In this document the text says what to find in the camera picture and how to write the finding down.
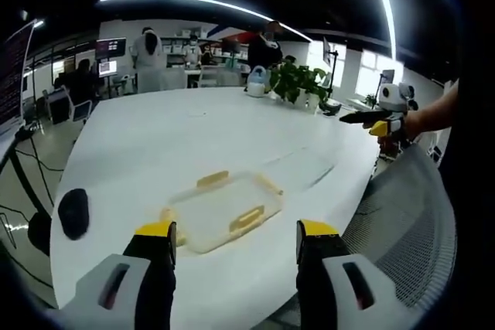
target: monitor screen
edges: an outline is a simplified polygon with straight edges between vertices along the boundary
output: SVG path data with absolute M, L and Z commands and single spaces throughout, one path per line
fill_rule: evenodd
M 100 39 L 96 41 L 96 60 L 125 56 L 125 38 Z
M 100 77 L 107 77 L 117 73 L 117 61 L 102 62 L 98 65 Z
M 332 51 L 330 50 L 330 44 L 323 37 L 323 61 L 328 65 L 329 68 L 333 67 L 333 55 L 330 54 Z
M 22 81 L 33 22 L 0 46 L 0 134 L 22 121 Z

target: human arm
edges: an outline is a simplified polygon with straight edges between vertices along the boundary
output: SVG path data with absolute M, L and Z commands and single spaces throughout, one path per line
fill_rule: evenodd
M 439 131 L 452 126 L 459 92 L 456 83 L 447 94 L 419 111 L 409 111 L 405 117 L 405 130 L 409 138 L 425 131 Z

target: computer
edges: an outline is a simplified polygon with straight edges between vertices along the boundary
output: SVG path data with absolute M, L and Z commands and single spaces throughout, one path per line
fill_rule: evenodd
M 98 65 L 99 77 L 109 77 L 117 75 L 117 61 L 100 62 Z
M 96 41 L 96 60 L 125 56 L 125 38 L 100 39 Z
M 0 164 L 23 123 L 22 83 L 33 26 L 25 25 L 0 46 Z

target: floor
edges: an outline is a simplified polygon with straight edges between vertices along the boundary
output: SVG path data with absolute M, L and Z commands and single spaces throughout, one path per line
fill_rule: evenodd
M 43 122 L 41 130 L 37 131 L 33 140 L 39 154 L 40 160 L 52 170 L 43 168 L 46 184 L 51 196 L 56 195 L 56 187 L 62 175 L 61 170 L 65 167 L 67 159 L 83 125 L 82 123 L 63 122 L 51 125 L 50 122 Z M 30 141 L 24 141 L 17 146 L 17 149 L 27 154 L 33 154 Z M 28 155 L 18 153 L 22 167 L 34 188 L 38 198 L 45 206 L 49 214 L 53 211 L 52 203 L 43 184 L 36 160 Z M 386 163 L 379 160 L 377 163 L 377 173 L 386 167 Z M 25 191 L 22 189 L 14 169 L 10 162 L 0 174 L 0 207 L 2 222 L 12 235 L 14 244 L 9 241 L 6 230 L 0 229 L 0 238 L 7 247 L 9 253 L 18 262 L 15 267 L 19 275 L 26 283 L 30 291 L 39 299 L 51 307 L 57 308 L 53 294 L 50 259 L 39 252 L 31 245 L 27 237 L 27 220 L 35 212 Z M 275 330 L 284 327 L 271 321 L 263 321 L 255 327 L 257 330 Z

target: green leaves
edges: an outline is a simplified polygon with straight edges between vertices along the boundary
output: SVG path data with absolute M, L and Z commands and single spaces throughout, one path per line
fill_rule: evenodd
M 307 94 L 317 94 L 326 100 L 327 91 L 315 82 L 316 77 L 325 78 L 326 72 L 321 69 L 310 70 L 308 66 L 295 66 L 287 62 L 271 71 L 270 85 L 283 100 L 294 103 L 299 96 L 299 88 Z

